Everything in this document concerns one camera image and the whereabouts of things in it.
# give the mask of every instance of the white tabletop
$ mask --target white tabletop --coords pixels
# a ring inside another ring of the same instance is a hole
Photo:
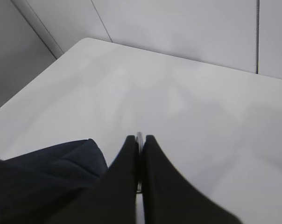
[[[153,134],[248,224],[282,224],[282,80],[86,38],[0,108],[0,158],[93,138],[110,164]]]

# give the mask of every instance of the dark cloth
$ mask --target dark cloth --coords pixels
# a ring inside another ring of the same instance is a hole
[[[146,224],[241,223],[185,180],[154,136],[142,152],[128,136],[108,170],[92,140],[0,161],[0,223],[134,224],[138,181]]]
[[[138,145],[128,136],[102,179],[46,224],[134,224]]]
[[[141,159],[147,224],[241,223],[193,187],[171,164],[154,136],[146,137]]]
[[[91,139],[0,160],[0,224],[43,224],[106,171]]]

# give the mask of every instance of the clothing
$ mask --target clothing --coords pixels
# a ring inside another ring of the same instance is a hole
[[[0,161],[0,223],[43,224],[106,171],[103,154],[91,139]]]
[[[0,161],[1,224],[134,224],[138,181],[146,224],[240,224],[185,180],[154,136],[128,136],[107,169],[93,140]]]

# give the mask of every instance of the dark navy fabric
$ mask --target dark navy fabric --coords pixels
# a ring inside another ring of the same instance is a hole
[[[106,171],[104,156],[91,139],[0,160],[0,223],[44,223]]]

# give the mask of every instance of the cubicle wall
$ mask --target cubicle wall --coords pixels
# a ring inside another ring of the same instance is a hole
[[[13,2],[57,56],[92,37],[282,78],[282,0]]]

